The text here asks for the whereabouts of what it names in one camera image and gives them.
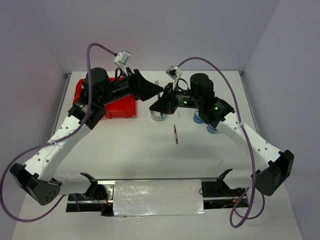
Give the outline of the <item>blue pen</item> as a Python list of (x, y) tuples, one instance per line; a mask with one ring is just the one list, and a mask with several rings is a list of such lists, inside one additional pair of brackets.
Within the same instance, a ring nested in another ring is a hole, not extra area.
[[(154, 83), (155, 83), (157, 86), (160, 85), (158, 80), (156, 80)], [(158, 100), (158, 101), (161, 100), (161, 95), (160, 95), (160, 93), (157, 94), (157, 100)], [(157, 105), (158, 105), (158, 107), (157, 107), (158, 110), (160, 110), (160, 109), (163, 108), (163, 104), (162, 104), (161, 102), (158, 103)], [(159, 112), (159, 114), (160, 114), (160, 120), (162, 121), (162, 120), (165, 118), (165, 116), (164, 116), (164, 114), (163, 114), (163, 112), (162, 112), (161, 110), (158, 111), (158, 112)]]

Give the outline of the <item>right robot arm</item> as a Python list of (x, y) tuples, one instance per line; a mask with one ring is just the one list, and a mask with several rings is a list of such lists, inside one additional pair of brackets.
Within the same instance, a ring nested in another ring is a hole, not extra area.
[(239, 120), (234, 108), (214, 93), (214, 83), (204, 73), (190, 77), (190, 89), (179, 90), (168, 83), (163, 94), (150, 106), (151, 111), (165, 115), (177, 108), (197, 109), (200, 118), (219, 133), (225, 134), (249, 157), (254, 157), (254, 170), (225, 170), (217, 179), (217, 190), (223, 196), (235, 189), (253, 187), (271, 196), (290, 176), (294, 155), (268, 143), (246, 123)]

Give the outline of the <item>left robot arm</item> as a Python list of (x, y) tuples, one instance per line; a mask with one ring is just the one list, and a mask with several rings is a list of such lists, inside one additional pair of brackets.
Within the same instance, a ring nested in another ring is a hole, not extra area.
[(63, 123), (46, 146), (24, 164), (14, 163), (10, 173), (19, 186), (40, 205), (51, 203), (59, 195), (79, 193), (91, 200), (97, 196), (98, 181), (81, 172), (76, 176), (57, 176), (57, 168), (75, 145), (106, 115), (105, 106), (127, 96), (147, 101), (164, 89), (146, 80), (138, 69), (111, 81), (107, 71), (91, 69), (83, 80), (79, 100), (70, 108)]

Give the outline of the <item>large clear tape roll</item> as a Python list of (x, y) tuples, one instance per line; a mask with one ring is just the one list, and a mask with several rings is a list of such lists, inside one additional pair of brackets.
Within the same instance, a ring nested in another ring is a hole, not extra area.
[(161, 122), (165, 119), (165, 115), (163, 113), (157, 112), (157, 111), (151, 111), (150, 117), (155, 122)]

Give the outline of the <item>red compartment bin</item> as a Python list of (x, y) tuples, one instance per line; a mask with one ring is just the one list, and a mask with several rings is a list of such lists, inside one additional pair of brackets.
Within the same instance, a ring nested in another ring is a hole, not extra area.
[[(84, 79), (80, 79), (75, 87), (75, 93), (72, 104), (74, 105), (80, 99)], [(132, 95), (118, 99), (115, 102), (104, 106), (106, 109), (105, 117), (108, 119), (115, 118), (134, 118), (137, 116), (137, 101)]]

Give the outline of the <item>red pen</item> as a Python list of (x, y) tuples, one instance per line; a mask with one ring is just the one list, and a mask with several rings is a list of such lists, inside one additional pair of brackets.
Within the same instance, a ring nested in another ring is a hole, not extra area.
[(179, 144), (179, 140), (178, 140), (178, 133), (177, 133), (177, 127), (175, 124), (173, 124), (173, 130), (174, 130), (174, 138), (175, 138), (175, 142), (178, 145)]

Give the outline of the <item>blue round tub far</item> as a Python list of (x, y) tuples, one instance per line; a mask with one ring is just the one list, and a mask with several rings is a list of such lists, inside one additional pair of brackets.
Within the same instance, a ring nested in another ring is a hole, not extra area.
[(199, 109), (196, 109), (193, 115), (193, 121), (197, 124), (203, 124), (204, 121), (202, 120), (202, 118), (199, 115)]

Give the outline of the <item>blue round tub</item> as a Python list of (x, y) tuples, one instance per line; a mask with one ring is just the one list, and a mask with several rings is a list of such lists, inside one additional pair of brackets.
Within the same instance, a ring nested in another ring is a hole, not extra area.
[(202, 118), (199, 115), (199, 109), (196, 109), (193, 115), (193, 121), (197, 124), (203, 124), (204, 121), (202, 120)]
[(207, 127), (206, 127), (206, 130), (208, 131), (208, 133), (210, 134), (218, 134), (219, 131), (213, 127), (212, 125), (208, 124)]

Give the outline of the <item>blue round tub near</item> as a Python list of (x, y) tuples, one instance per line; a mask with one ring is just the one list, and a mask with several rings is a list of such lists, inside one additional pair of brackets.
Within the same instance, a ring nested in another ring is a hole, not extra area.
[(213, 127), (212, 125), (208, 124), (207, 127), (206, 127), (206, 130), (208, 131), (208, 133), (210, 134), (218, 134), (219, 131)]

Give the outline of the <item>silver foil sheet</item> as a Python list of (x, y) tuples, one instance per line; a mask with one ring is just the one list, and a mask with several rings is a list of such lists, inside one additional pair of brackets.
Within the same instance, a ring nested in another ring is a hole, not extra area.
[(203, 214), (201, 181), (118, 181), (114, 185), (113, 214), (120, 217)]

